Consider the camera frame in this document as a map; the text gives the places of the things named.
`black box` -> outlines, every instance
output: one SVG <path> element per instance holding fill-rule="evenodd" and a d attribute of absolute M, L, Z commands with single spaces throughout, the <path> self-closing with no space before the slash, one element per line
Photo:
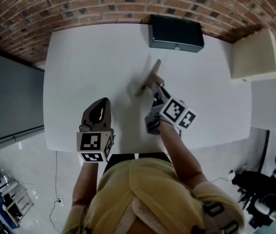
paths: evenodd
<path fill-rule="evenodd" d="M 152 15 L 148 27 L 150 48 L 199 52 L 204 47 L 198 22 Z"/>

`white floor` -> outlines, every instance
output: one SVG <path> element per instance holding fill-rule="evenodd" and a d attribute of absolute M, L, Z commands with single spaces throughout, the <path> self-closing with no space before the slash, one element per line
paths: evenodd
<path fill-rule="evenodd" d="M 265 131 L 252 128 L 250 137 L 228 144 L 192 150 L 210 181 L 227 178 L 231 169 L 248 163 L 248 170 L 258 167 L 265 139 Z M 99 176 L 104 165 L 99 166 Z M 23 219 L 17 234 L 56 234 L 64 226 L 70 205 L 72 191 L 80 172 L 76 153 L 57 152 L 57 180 L 55 181 L 56 152 L 47 149 L 44 134 L 37 135 L 21 144 L 0 150 L 0 171 L 24 185 L 34 201 L 34 206 Z M 55 182 L 57 195 L 63 198 L 64 207 L 54 206 Z M 214 182 L 233 198 L 238 199 L 237 188 L 229 182 L 218 179 Z"/>

